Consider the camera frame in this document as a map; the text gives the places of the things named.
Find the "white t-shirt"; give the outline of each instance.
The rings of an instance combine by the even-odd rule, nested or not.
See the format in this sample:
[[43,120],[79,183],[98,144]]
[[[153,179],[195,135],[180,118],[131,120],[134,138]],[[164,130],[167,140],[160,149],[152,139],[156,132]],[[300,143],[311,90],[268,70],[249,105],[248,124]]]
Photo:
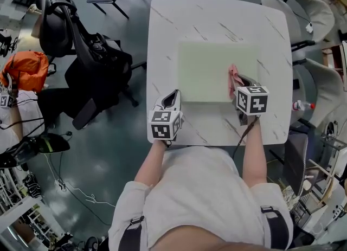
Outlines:
[[265,245],[260,210],[265,205],[281,212],[291,242],[293,223],[278,185],[249,188],[221,149],[195,146],[170,151],[165,153],[162,179],[153,189],[136,182],[125,186],[108,232],[110,251],[118,250],[129,221],[141,215],[145,217],[141,251],[183,225],[201,227],[229,242]]
[[[37,96],[32,91],[20,90],[18,93],[17,103],[18,109],[21,114],[22,120],[30,120],[42,118],[41,111],[37,104]],[[0,108],[0,126],[6,128],[11,124],[10,110]],[[28,135],[31,131],[36,129],[38,125],[43,123],[42,120],[31,121],[23,123],[23,136]],[[38,136],[44,131],[44,124],[34,131],[30,136]],[[5,152],[8,148],[18,144],[20,141],[16,133],[8,128],[6,130],[0,129],[0,153]]]

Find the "orange bag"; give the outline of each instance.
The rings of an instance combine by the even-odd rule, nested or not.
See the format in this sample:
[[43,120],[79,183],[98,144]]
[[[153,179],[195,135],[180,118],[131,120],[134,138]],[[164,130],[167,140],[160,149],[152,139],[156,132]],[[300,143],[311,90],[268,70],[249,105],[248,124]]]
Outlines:
[[0,82],[7,87],[7,73],[18,89],[40,92],[48,73],[48,58],[40,52],[18,52],[11,56],[0,73]]

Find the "white sleeve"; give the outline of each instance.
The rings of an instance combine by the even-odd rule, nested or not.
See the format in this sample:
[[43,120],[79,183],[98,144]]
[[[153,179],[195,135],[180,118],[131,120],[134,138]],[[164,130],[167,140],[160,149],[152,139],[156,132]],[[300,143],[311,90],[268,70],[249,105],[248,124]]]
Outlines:
[[284,201],[280,187],[274,183],[256,184],[251,187],[251,192],[259,206],[272,206],[279,210],[285,219],[288,231],[289,242],[287,248],[293,240],[293,221],[290,217],[286,202]]
[[117,251],[125,229],[133,218],[140,218],[151,188],[143,183],[128,182],[115,206],[112,226],[108,231],[108,247]]
[[[0,124],[0,127],[7,128],[8,125]],[[13,129],[0,129],[0,153],[5,152],[8,148],[18,144],[20,141]]]

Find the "gray floor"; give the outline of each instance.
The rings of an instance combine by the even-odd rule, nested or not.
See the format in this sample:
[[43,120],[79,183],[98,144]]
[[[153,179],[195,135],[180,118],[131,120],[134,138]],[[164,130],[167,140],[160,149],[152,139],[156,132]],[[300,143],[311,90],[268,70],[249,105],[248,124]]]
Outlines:
[[[151,0],[117,0],[117,4],[129,15],[129,21],[111,5],[101,5],[107,12],[105,16],[87,4],[86,0],[73,1],[82,23],[90,33],[99,32],[120,39],[122,47],[133,55],[135,63],[146,60]],[[243,1],[260,3],[260,0]],[[73,59],[56,59],[58,73],[48,78],[51,88],[66,86],[63,75]],[[94,194],[98,201],[116,204],[125,183],[134,178],[150,148],[146,138],[146,73],[142,69],[133,73],[130,88],[140,102],[137,108],[121,97],[118,106],[97,116],[95,122],[81,131],[72,127],[72,120],[66,115],[62,115],[57,124],[58,133],[73,132],[71,150],[63,155],[61,177],[86,194]],[[233,148],[228,147],[227,150],[232,152]],[[59,156],[52,155],[57,170]],[[242,157],[243,148],[240,148],[235,158],[239,169],[242,168]],[[109,226],[102,224],[69,192],[57,190],[44,156],[32,159],[29,168],[42,187],[45,202],[52,208],[63,229],[75,235],[76,241],[107,233]],[[112,207],[86,202],[80,192],[74,193],[104,222],[111,224]]]

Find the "bottle with red cap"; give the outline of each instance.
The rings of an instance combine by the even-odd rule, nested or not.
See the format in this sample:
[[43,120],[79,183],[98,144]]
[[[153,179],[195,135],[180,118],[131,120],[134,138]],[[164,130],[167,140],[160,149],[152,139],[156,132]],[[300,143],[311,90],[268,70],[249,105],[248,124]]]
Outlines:
[[315,104],[312,104],[307,101],[295,101],[292,105],[293,111],[305,111],[305,110],[313,110],[316,107]]

